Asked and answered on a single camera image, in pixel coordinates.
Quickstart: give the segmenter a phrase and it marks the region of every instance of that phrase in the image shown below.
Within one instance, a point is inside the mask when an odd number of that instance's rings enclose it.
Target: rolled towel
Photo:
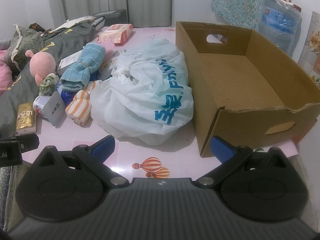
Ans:
[[[91,103],[88,92],[80,90],[73,101],[66,108],[66,114],[78,125],[84,125],[91,111]]]
[[[90,81],[88,85],[84,88],[84,91],[88,92],[88,94],[90,95],[91,91],[101,83],[102,83],[102,80]]]
[[[90,74],[97,71],[103,61],[106,49],[95,43],[84,46],[78,60],[63,73],[60,81],[62,89],[68,92],[82,90],[90,80]]]

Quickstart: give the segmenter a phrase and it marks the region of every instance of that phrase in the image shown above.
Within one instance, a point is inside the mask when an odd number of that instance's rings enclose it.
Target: white plastic bag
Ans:
[[[159,145],[188,123],[193,98],[184,55],[156,39],[118,57],[112,77],[90,94],[91,117],[115,138]]]

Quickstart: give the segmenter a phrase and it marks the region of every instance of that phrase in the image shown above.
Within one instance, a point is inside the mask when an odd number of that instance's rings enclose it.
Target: box handle hole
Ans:
[[[209,43],[227,43],[228,38],[226,36],[223,36],[221,34],[209,34],[207,36],[207,42]]]
[[[277,124],[277,125],[269,128],[265,134],[270,135],[270,134],[275,134],[275,133],[279,133],[279,132],[285,132],[285,131],[290,130],[295,124],[296,124],[295,121]]]

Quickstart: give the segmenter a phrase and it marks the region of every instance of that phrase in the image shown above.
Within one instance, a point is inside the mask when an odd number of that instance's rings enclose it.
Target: table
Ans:
[[[166,38],[175,43],[175,29],[171,27],[135,28],[127,43],[117,48],[133,49],[155,38]],[[108,135],[91,118],[84,126],[78,126],[67,115],[63,116],[56,127],[53,127],[48,120],[38,116],[36,133],[40,140],[38,149],[22,154],[27,164],[33,163],[47,145],[55,145],[60,151],[68,151],[79,144],[90,146]],[[298,154],[291,140],[273,146],[280,147],[287,157]],[[141,164],[149,157],[157,157],[162,166],[169,169],[169,178],[195,180],[220,165],[216,157],[200,157],[192,122],[181,127],[159,146],[147,145],[138,138],[116,139],[116,148],[104,164],[131,182],[133,178],[146,178],[146,172],[143,169],[133,169],[132,164]]]

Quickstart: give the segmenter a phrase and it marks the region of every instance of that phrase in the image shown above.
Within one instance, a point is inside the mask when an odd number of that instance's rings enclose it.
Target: snack package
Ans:
[[[16,131],[18,134],[29,134],[36,132],[36,113],[32,103],[19,105]]]
[[[123,45],[130,37],[132,30],[132,24],[113,24],[99,35],[98,42],[111,38],[115,45]]]

